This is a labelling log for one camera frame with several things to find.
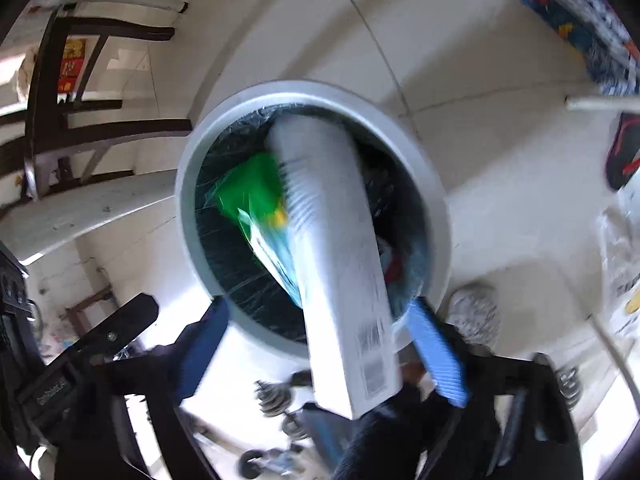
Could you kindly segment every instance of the wheel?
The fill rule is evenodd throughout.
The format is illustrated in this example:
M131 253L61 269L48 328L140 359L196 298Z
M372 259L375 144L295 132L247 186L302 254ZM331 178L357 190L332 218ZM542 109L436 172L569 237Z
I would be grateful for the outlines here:
M238 459L238 474L242 478L252 480L258 478L264 471L264 468L258 463L257 459L264 457L264 451L261 449L250 449L240 455Z

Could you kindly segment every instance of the dark brown wooden frame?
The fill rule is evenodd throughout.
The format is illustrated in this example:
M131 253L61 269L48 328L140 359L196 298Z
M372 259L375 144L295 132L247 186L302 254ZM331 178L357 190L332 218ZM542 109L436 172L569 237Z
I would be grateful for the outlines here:
M149 27L111 18L57 17L47 23L36 58L26 110L0 116L3 124L24 121L24 136L0 146L0 178L24 169L25 194L37 200L36 164L94 150L82 176L71 187L90 184L92 172L107 150L116 144L150 137L183 137L192 130L188 119L155 119L89 124L69 128L66 117L77 112L118 110L122 100L82 101L82 95L100 52L110 36L147 41L168 41L173 27ZM86 62L73 100L58 103L60 63L68 36L98 36L97 44ZM100 175L100 181L125 176L123 172ZM67 190L67 186L52 186L51 192Z

